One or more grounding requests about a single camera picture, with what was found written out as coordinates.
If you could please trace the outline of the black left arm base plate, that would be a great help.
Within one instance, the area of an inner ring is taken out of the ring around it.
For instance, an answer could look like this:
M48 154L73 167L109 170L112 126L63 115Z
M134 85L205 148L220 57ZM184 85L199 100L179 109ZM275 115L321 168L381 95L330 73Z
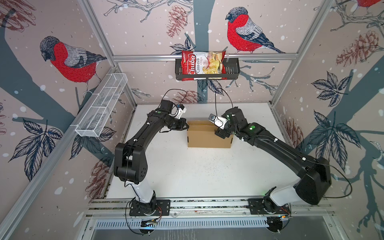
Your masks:
M133 199L128 204L130 217L160 217L168 216L170 214L171 201L170 200L155 200L150 203L144 204Z

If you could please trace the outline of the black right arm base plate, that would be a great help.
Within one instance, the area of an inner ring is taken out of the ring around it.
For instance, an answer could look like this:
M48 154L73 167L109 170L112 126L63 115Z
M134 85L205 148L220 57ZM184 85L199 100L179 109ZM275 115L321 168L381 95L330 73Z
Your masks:
M277 206L270 200L248 199L248 209L251 215L290 215L289 205Z

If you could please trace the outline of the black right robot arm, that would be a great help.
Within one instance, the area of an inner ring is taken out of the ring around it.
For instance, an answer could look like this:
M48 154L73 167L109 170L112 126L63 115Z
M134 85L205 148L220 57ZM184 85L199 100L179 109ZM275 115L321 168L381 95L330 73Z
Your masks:
M293 171L298 181L284 187L273 187L264 196L267 206L281 207L288 203L304 201L318 205L332 184L329 161L323 157L315 159L301 153L272 135L258 123L248 123L238 107L227 110L223 115L210 114L209 121L217 126L215 134L222 138L231 135L251 146L259 148Z

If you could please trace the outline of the brown cardboard paper box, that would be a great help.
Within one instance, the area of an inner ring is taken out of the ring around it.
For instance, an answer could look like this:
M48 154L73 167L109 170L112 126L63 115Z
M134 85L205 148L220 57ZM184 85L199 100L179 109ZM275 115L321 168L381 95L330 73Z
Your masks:
M231 148L233 136L222 139L215 135L218 127L210 121L188 121L188 125L187 138L189 148Z

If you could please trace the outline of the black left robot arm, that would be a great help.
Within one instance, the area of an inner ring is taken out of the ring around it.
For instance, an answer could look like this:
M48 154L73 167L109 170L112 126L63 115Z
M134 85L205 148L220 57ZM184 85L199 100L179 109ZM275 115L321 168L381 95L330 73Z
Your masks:
M187 130L187 120L182 118L185 112L186 107L183 104L176 105L162 100L155 110L147 114L139 131L126 143L119 143L115 147L114 176L133 188L136 201L140 204L148 205L156 201L155 191L146 181L147 147L163 127L167 127L169 131Z

